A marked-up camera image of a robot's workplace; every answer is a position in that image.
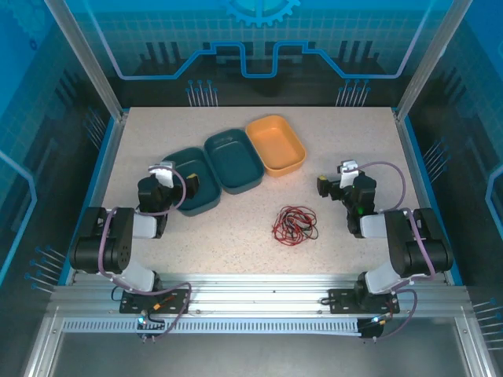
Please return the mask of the aluminium table side rail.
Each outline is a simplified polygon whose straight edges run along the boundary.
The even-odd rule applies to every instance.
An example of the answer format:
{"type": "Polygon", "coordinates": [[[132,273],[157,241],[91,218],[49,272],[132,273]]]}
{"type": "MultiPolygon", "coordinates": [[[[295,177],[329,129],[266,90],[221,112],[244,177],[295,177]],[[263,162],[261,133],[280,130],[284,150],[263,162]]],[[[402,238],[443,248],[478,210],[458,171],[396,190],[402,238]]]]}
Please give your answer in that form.
{"type": "Polygon", "coordinates": [[[426,170],[423,155],[420,151],[420,146],[416,134],[414,133],[412,123],[409,120],[409,116],[406,116],[403,120],[398,120],[397,115],[395,115],[395,118],[398,135],[402,143],[419,206],[430,207],[434,211],[442,233],[446,237],[448,245],[450,245],[450,240],[446,234],[446,228],[443,224],[442,216],[439,212],[439,207],[426,170]]]}
{"type": "Polygon", "coordinates": [[[77,233],[82,223],[84,214],[88,207],[100,206],[105,197],[106,189],[108,187],[109,178],[111,176],[113,164],[115,162],[116,154],[119,149],[120,139],[123,134],[125,121],[115,121],[111,118],[105,131],[105,136],[101,142],[101,147],[97,156],[97,161],[94,166],[93,174],[83,201],[83,206],[80,211],[75,231],[73,233],[70,246],[68,248],[67,258],[64,261],[61,274],[57,286],[68,285],[68,282],[74,275],[73,269],[70,265],[70,256],[73,243],[77,239],[77,233]]]}

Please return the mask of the orange plastic tray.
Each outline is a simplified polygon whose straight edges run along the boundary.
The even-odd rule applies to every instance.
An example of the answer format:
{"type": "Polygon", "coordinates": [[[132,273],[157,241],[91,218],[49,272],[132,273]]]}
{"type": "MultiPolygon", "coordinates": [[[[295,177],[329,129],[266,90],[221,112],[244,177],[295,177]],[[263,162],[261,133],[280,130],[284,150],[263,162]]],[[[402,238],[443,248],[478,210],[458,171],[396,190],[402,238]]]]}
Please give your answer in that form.
{"type": "Polygon", "coordinates": [[[307,150],[282,116],[257,119],[245,127],[245,133],[273,178],[298,170],[307,158],[307,150]]]}

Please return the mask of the aluminium frame post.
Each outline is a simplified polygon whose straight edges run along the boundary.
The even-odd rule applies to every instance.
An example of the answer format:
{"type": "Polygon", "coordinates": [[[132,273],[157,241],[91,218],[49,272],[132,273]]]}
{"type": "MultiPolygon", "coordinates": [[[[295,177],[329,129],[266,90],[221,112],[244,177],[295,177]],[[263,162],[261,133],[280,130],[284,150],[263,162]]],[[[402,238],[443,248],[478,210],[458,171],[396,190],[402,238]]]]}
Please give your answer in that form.
{"type": "Polygon", "coordinates": [[[111,117],[120,123],[123,109],[68,5],[64,0],[44,2],[111,117]]]}
{"type": "Polygon", "coordinates": [[[453,0],[446,12],[442,23],[439,25],[434,38],[427,48],[417,70],[411,78],[409,85],[395,111],[396,123],[403,123],[405,117],[413,107],[422,89],[430,78],[435,66],[445,53],[453,35],[464,19],[473,0],[453,0]]]}

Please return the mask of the teal plastic tray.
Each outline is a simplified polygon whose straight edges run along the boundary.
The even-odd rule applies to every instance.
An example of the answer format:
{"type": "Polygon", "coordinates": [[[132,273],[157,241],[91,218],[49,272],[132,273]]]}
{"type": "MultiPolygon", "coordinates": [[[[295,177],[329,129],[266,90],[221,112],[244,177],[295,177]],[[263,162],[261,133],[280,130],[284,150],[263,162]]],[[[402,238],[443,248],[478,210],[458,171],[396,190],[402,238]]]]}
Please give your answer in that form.
{"type": "Polygon", "coordinates": [[[195,174],[199,179],[195,196],[192,199],[186,198],[178,208],[182,214],[188,217],[196,216],[218,205],[222,189],[202,148],[185,148],[165,156],[163,161],[172,162],[175,170],[184,178],[195,174]]]}
{"type": "Polygon", "coordinates": [[[262,183],[263,163],[242,129],[228,129],[210,136],[204,142],[204,150],[227,193],[241,194],[262,183]]]}

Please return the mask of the aluminium mounting rail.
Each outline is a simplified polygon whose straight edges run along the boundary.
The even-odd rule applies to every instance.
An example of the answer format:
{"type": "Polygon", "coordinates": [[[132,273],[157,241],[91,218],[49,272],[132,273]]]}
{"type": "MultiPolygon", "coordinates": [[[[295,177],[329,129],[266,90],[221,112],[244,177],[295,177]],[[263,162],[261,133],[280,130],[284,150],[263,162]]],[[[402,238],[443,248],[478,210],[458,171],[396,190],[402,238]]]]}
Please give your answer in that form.
{"type": "MultiPolygon", "coordinates": [[[[190,282],[191,317],[203,318],[326,318],[329,308],[320,301],[332,288],[351,288],[356,274],[182,274],[164,273],[164,287],[190,282]]],[[[400,317],[414,308],[414,318],[457,318],[474,314],[468,290],[446,283],[443,275],[420,281],[414,294],[398,297],[400,317]]],[[[112,302],[112,284],[103,277],[76,273],[70,286],[54,289],[46,312],[55,317],[119,315],[112,302]]]]}

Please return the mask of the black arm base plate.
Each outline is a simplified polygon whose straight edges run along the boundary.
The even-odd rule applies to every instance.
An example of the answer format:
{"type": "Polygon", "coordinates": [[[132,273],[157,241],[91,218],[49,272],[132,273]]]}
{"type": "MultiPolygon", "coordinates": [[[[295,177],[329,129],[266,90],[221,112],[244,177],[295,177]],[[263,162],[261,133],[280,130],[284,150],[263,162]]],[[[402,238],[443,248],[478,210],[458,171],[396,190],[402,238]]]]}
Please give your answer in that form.
{"type": "Polygon", "coordinates": [[[147,296],[123,292],[119,302],[119,312],[125,314],[177,314],[185,305],[188,296],[187,289],[177,289],[172,292],[147,296]]]}
{"type": "Polygon", "coordinates": [[[396,295],[357,292],[354,289],[331,289],[326,298],[331,314],[400,313],[396,295]]]}

